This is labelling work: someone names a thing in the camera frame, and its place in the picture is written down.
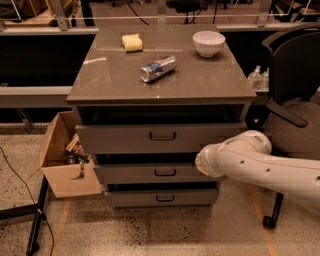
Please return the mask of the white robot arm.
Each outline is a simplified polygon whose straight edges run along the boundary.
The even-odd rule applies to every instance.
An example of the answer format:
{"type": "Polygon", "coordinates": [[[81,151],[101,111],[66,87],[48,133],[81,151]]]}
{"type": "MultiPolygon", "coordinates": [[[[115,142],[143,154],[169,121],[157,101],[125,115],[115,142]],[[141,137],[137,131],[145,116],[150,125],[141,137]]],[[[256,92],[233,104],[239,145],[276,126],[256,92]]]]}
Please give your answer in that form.
{"type": "Polygon", "coordinates": [[[271,151],[271,142],[263,133],[249,130],[205,146],[197,154],[195,165],[207,176],[228,176],[319,206],[319,162],[277,157],[271,151]]]}

